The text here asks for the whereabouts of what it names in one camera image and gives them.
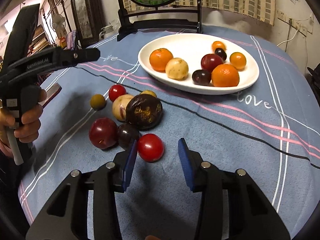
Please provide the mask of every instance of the metal screw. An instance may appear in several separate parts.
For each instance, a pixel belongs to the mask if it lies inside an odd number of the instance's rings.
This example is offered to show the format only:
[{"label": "metal screw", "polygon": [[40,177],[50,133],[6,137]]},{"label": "metal screw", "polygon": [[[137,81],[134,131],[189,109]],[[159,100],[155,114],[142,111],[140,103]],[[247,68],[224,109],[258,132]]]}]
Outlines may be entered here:
[{"label": "metal screw", "polygon": [[247,174],[244,169],[237,170],[237,173],[238,173],[239,176],[244,176],[244,175]]},{"label": "metal screw", "polygon": [[112,169],[112,168],[114,168],[115,166],[116,166],[116,165],[115,165],[114,162],[108,162],[108,163],[106,163],[107,169]]},{"label": "metal screw", "polygon": [[80,174],[80,171],[78,171],[78,170],[73,170],[73,171],[71,171],[71,176],[72,177],[76,177],[76,176],[78,176]]},{"label": "metal screw", "polygon": [[209,168],[211,164],[209,162],[202,162],[201,166],[206,169],[206,168]]}]

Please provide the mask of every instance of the pink cloth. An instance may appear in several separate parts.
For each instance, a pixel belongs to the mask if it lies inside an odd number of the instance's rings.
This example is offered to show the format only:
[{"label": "pink cloth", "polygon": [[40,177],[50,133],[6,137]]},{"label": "pink cloth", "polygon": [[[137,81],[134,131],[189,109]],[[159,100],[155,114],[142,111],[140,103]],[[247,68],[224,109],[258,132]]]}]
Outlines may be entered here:
[{"label": "pink cloth", "polygon": [[5,145],[1,140],[0,140],[0,150],[5,156],[12,158],[13,156],[12,150],[7,145]]}]

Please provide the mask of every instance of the blue gripper pad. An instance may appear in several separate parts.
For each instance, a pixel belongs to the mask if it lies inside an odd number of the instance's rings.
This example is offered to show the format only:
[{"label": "blue gripper pad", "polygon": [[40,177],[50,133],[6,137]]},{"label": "blue gripper pad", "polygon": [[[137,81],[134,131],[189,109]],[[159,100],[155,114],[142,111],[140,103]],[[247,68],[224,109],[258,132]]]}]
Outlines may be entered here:
[{"label": "blue gripper pad", "polygon": [[189,149],[184,141],[183,138],[181,138],[178,141],[178,153],[179,158],[184,174],[184,178],[186,180],[187,186],[190,188],[191,191],[194,189],[194,171],[191,166],[191,162],[189,160]]},{"label": "blue gripper pad", "polygon": [[122,189],[124,191],[127,190],[127,187],[130,186],[131,182],[131,177],[132,177],[132,172],[134,168],[134,164],[136,162],[137,158],[137,141],[135,140],[134,143],[132,144],[131,149],[128,149],[130,151],[130,154],[127,158],[127,161],[125,163],[124,169],[123,169],[123,181],[122,181]]}]

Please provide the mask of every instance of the wooden cabinet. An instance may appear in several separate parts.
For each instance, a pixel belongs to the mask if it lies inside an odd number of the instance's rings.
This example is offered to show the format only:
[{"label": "wooden cabinet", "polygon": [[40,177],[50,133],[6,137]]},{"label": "wooden cabinet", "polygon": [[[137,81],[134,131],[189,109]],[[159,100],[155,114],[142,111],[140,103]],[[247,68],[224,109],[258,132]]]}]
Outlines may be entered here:
[{"label": "wooden cabinet", "polygon": [[70,0],[79,40],[83,48],[99,41],[105,26],[101,0]]}]

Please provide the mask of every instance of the electrical outlet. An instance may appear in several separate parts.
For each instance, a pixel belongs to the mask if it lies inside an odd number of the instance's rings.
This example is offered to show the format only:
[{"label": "electrical outlet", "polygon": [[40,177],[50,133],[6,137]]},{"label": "electrical outlet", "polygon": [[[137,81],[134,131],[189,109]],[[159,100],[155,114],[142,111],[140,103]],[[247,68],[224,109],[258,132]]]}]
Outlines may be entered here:
[{"label": "electrical outlet", "polygon": [[296,30],[299,30],[299,29],[300,29],[300,26],[301,26],[301,23],[300,23],[300,22],[292,19],[292,27],[293,27],[293,28],[295,28]]},{"label": "electrical outlet", "polygon": [[300,26],[300,32],[301,32],[304,36],[307,36],[307,33],[308,33],[307,27],[305,27],[304,25],[301,25],[301,26]]},{"label": "electrical outlet", "polygon": [[278,9],[278,19],[287,22],[287,14]]}]

